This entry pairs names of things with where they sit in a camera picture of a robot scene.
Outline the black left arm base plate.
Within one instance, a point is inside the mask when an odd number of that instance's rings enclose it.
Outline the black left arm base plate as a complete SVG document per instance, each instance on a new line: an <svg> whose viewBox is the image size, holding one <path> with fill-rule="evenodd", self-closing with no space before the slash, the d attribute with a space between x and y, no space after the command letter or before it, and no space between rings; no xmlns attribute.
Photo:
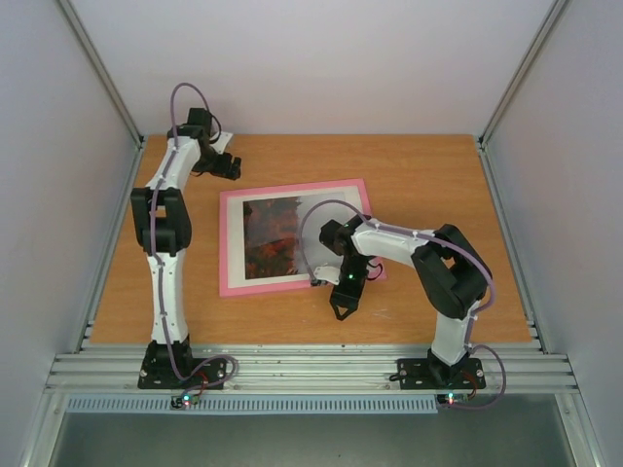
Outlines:
<svg viewBox="0 0 623 467"><path fill-rule="evenodd" d="M171 364L167 355L163 358L146 357L139 371L137 387L181 390L204 385L208 389L222 389L235 371L235 364L219 355L203 360L177 360L176 366Z"/></svg>

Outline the autumn forest photo print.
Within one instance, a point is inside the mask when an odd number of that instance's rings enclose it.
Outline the autumn forest photo print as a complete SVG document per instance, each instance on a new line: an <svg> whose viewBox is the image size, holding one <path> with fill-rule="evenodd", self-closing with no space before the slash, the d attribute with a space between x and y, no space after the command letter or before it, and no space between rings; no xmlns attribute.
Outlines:
<svg viewBox="0 0 623 467"><path fill-rule="evenodd" d="M339 257L319 241L330 220L349 219L337 203L339 192L295 197L252 199L243 207L244 267L247 279L305 274L306 266L336 266Z"/></svg>

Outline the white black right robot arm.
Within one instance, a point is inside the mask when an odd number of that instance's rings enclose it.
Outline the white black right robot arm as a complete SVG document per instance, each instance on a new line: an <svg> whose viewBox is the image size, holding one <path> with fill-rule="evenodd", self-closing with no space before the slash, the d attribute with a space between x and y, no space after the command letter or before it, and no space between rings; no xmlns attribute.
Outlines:
<svg viewBox="0 0 623 467"><path fill-rule="evenodd" d="M342 258L330 282L329 303L340 321L359 307L369 262L374 258L412 267L425 295L437 311L433 342L427 351L427 371L441 388L462 377L469 358L473 321L492 294L489 268L454 225L436 231L411 231L368 216L341 224L328 221L320 229L320 243Z"/></svg>

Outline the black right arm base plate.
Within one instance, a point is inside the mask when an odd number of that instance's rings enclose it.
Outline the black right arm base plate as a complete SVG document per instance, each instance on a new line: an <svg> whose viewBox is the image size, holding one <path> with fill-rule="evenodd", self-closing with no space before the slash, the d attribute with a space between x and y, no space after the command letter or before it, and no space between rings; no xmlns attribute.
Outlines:
<svg viewBox="0 0 623 467"><path fill-rule="evenodd" d="M427 358L403 358L396 361L396 373L391 381L397 381L403 390L467 390L487 387L482 363L479 359L466 357L452 367Z"/></svg>

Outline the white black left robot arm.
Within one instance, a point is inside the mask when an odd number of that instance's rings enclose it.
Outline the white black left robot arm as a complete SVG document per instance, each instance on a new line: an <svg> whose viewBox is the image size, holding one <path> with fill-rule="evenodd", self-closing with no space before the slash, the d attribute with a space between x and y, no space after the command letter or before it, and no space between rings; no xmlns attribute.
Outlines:
<svg viewBox="0 0 623 467"><path fill-rule="evenodd" d="M174 387L190 384L197 371L183 306L182 271L192 240L184 190L193 174L228 180L241 176L241 158L216 146L221 136L212 130L213 121L209 110L190 109L186 122L169 130L153 177L130 193L136 240L152 277L154 320L144 372L149 377L161 369Z"/></svg>

